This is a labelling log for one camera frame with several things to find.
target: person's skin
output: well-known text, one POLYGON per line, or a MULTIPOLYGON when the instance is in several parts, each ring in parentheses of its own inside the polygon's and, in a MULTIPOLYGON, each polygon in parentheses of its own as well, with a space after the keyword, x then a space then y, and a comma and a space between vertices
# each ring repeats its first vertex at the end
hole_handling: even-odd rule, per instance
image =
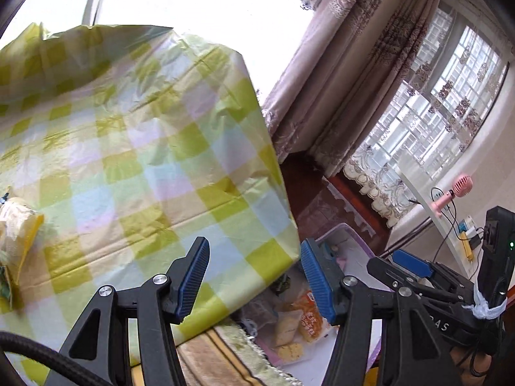
MULTIPOLYGON (((459 362, 466 354, 468 350, 465 348, 454 347, 451 350, 451 357, 454 363, 459 362)), ((463 386, 481 386, 485 381, 485 376, 483 377, 474 377, 472 373, 470 373, 470 359, 472 356, 468 357, 459 367, 458 370, 462 376, 463 386)), ((477 372, 485 372, 490 367, 492 362, 492 357, 485 353, 477 353, 474 360, 474 369, 477 372)))

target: silver screw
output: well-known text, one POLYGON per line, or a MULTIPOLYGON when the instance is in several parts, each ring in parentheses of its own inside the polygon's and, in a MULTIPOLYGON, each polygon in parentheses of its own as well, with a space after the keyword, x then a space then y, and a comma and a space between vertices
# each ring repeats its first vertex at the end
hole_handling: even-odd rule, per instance
POLYGON ((401 287, 399 290, 398 290, 398 293, 401 295, 401 296, 404 296, 405 298, 408 298, 411 296, 411 289, 409 289, 408 287, 401 287))
POLYGON ((152 279, 152 281, 154 282, 155 285, 162 285, 162 284, 166 283, 167 280, 168 280, 168 277, 166 277, 166 274, 156 274, 154 276, 154 278, 152 279))
POLYGON ((357 285, 357 278, 354 276, 346 276, 343 278, 343 284, 346 286, 356 286, 357 285))
POLYGON ((102 286, 98 290, 98 294, 100 296, 109 296, 113 292, 113 289, 110 286, 102 286))

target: pink curtain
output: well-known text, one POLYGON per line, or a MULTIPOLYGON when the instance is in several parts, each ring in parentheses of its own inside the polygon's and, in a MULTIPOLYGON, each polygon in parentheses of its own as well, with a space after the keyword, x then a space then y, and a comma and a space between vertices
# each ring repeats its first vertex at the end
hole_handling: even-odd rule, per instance
POLYGON ((338 69, 382 0, 322 0, 287 69, 263 105, 279 161, 291 151, 313 107, 339 105, 345 94, 338 69))
POLYGON ((386 110, 406 77, 440 0, 403 0, 367 65, 309 152, 326 176, 342 169, 386 110))

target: white desk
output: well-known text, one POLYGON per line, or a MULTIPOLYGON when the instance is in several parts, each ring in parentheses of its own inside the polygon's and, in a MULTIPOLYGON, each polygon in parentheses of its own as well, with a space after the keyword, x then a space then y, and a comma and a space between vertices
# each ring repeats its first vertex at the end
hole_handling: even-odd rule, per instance
POLYGON ((396 173, 402 179, 404 184, 415 195, 417 201, 420 202, 426 213, 438 228, 438 231, 441 233, 442 237, 447 237, 445 243, 449 250, 451 250, 453 257, 458 264, 460 273, 462 273, 462 275, 467 278, 470 277, 472 274, 474 274, 477 268, 477 255, 480 253, 481 248, 478 247, 475 249, 474 261, 470 262, 465 255, 465 249, 463 248, 462 242, 457 239, 449 221, 444 216, 437 217, 433 212, 430 206, 432 203, 431 188, 435 186, 435 182, 432 181, 426 173, 424 173, 424 171, 413 158, 407 155, 402 155, 397 162, 396 173))

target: checkered tablecloth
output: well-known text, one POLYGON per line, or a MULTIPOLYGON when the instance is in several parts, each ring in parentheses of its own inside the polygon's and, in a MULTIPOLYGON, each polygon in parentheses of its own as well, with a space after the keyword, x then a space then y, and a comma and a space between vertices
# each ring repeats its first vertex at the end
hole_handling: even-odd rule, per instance
MULTIPOLYGON (((240 54, 154 26, 35 24, 0 51, 0 190, 43 212, 0 329, 59 349, 102 285, 139 286, 197 236, 211 260, 180 343, 297 258, 282 176, 240 54)), ((138 360, 131 325, 131 355, 138 360)), ((42 383, 46 369, 12 356, 42 383)))

